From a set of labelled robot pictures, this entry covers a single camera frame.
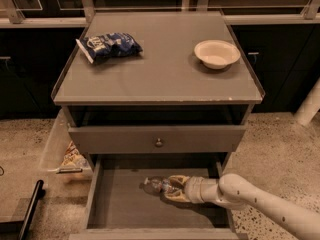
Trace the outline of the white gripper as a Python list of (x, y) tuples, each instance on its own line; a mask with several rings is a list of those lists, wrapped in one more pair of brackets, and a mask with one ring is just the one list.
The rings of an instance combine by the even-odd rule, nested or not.
[(169, 183), (176, 188), (183, 188), (174, 193), (165, 193), (166, 199), (179, 203), (215, 203), (218, 200), (218, 180), (185, 175), (171, 175)]

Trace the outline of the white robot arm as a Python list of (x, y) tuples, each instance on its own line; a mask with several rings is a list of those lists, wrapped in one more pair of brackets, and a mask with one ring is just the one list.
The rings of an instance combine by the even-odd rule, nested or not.
[(254, 208), (296, 240), (320, 240), (320, 138), (310, 126), (320, 110), (314, 85), (295, 113), (257, 113), (218, 180), (186, 177), (191, 204)]

